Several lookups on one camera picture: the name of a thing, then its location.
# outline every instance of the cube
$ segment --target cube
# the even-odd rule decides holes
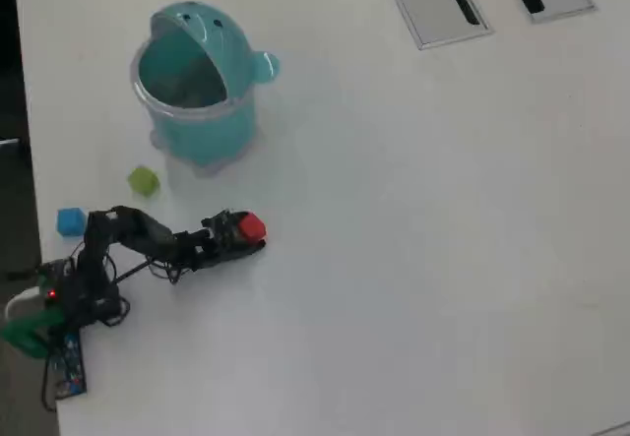
[[[57,211],[57,232],[64,237],[82,236],[86,230],[86,214],[80,208]]]
[[[134,169],[127,177],[131,189],[143,195],[150,197],[159,188],[158,176],[150,169],[140,165]]]

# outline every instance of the robotic arm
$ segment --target robotic arm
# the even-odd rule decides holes
[[[126,312],[118,284],[144,267],[162,269],[175,284],[184,272],[197,271],[221,262],[239,259],[265,247],[266,229],[253,214],[223,211],[201,221],[202,229],[173,234],[147,214],[128,207],[92,212],[84,235],[85,247],[76,267],[56,276],[47,291],[48,303],[60,306],[72,328],[95,321],[107,325]],[[107,251],[114,243],[136,251],[147,259],[120,277],[107,273]]]
[[[73,257],[41,265],[35,271],[42,282],[39,293],[45,309],[39,315],[11,320],[2,336],[32,357],[43,358],[52,343],[69,331],[102,322],[119,324],[129,312],[129,302],[120,296],[118,284],[150,267],[177,283],[182,274],[215,266],[253,254],[265,247],[265,225],[252,213],[220,212],[201,221],[196,232],[172,233],[166,226],[128,207],[91,212],[84,234],[84,248]],[[146,261],[118,276],[108,254],[115,243],[145,256]],[[114,277],[110,277],[110,265]],[[48,343],[35,327],[48,327]]]

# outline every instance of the dark floor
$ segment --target dark floor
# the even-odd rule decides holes
[[[0,0],[0,311],[31,286],[15,281],[39,261],[26,100],[15,0]],[[0,313],[2,326],[4,313]],[[43,361],[0,341],[0,434],[55,436],[57,418],[39,402]]]

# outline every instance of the bin lid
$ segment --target bin lid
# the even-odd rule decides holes
[[[217,8],[187,1],[152,15],[152,38],[177,29],[186,31],[208,54],[231,101],[244,98],[253,83],[268,82],[278,73],[278,59],[268,52],[252,51],[240,26]]]

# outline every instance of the bin ear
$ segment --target bin ear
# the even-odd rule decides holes
[[[278,76],[280,60],[274,54],[265,51],[254,52],[254,77],[256,83],[266,84]]]

